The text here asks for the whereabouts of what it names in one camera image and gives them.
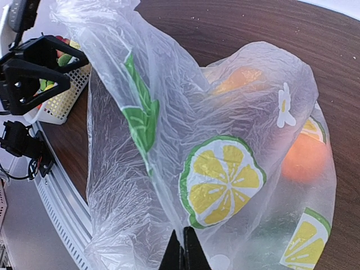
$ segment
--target orange fruit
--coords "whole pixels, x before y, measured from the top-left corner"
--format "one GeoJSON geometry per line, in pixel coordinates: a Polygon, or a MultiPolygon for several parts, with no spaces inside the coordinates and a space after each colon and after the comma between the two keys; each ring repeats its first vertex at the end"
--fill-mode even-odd
{"type": "Polygon", "coordinates": [[[213,92],[213,95],[220,95],[240,87],[246,86],[260,79],[263,72],[258,69],[251,69],[248,67],[240,67],[235,70],[227,80],[223,81],[217,89],[213,92]]]}
{"type": "Polygon", "coordinates": [[[326,144],[301,133],[282,163],[282,175],[295,182],[312,183],[323,172],[330,154],[326,144]]]}

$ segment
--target transparent plastic bag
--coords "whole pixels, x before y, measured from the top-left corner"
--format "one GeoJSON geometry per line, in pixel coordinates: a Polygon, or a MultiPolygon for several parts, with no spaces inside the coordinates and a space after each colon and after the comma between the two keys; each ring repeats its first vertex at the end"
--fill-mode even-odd
{"type": "Polygon", "coordinates": [[[199,68],[137,4],[58,0],[53,14],[108,91],[91,81],[94,268],[157,269],[171,230],[182,242],[193,226],[214,270],[312,269],[336,176],[311,68],[265,42],[199,68]]]}

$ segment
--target lemon slice print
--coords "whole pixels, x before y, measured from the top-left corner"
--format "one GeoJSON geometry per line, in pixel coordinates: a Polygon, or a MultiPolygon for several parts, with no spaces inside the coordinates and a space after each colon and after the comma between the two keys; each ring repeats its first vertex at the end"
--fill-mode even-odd
{"type": "Polygon", "coordinates": [[[303,129],[301,130],[302,134],[306,134],[318,141],[326,143],[326,133],[322,125],[315,120],[312,116],[306,121],[303,129]]]}
{"type": "Polygon", "coordinates": [[[179,186],[191,225],[205,228],[239,212],[265,181],[265,172],[243,140],[217,136],[192,150],[179,186]]]}
{"type": "Polygon", "coordinates": [[[306,208],[280,264],[295,270],[312,270],[324,250],[331,226],[320,214],[306,208]]]}

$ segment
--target dark wooden surface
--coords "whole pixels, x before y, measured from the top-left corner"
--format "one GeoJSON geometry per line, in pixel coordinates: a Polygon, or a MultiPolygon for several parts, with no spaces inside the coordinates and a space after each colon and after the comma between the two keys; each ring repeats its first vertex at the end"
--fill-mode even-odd
{"type": "MultiPolygon", "coordinates": [[[[138,10],[202,66],[253,41],[271,42],[311,65],[330,129],[337,172],[332,233],[316,270],[359,269],[360,22],[291,0],[147,0],[138,10]]],[[[86,102],[84,93],[65,125],[43,124],[84,198],[86,102]]]]}

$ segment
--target cable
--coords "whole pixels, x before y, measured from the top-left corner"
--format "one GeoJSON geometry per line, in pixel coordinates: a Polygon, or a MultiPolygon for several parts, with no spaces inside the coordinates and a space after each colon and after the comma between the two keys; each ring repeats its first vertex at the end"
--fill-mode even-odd
{"type": "Polygon", "coordinates": [[[29,166],[28,166],[28,175],[24,176],[24,177],[15,177],[15,176],[8,174],[7,171],[4,170],[1,163],[0,163],[0,170],[6,176],[8,176],[8,178],[11,178],[13,180],[26,180],[26,179],[33,180],[39,172],[41,160],[42,160],[42,156],[37,161],[35,159],[31,159],[31,161],[29,162],[29,166]]]}
{"type": "Polygon", "coordinates": [[[20,32],[16,33],[15,41],[9,45],[9,51],[12,51],[20,44],[21,39],[23,38],[23,34],[24,34],[24,31],[20,31],[20,32]]]}

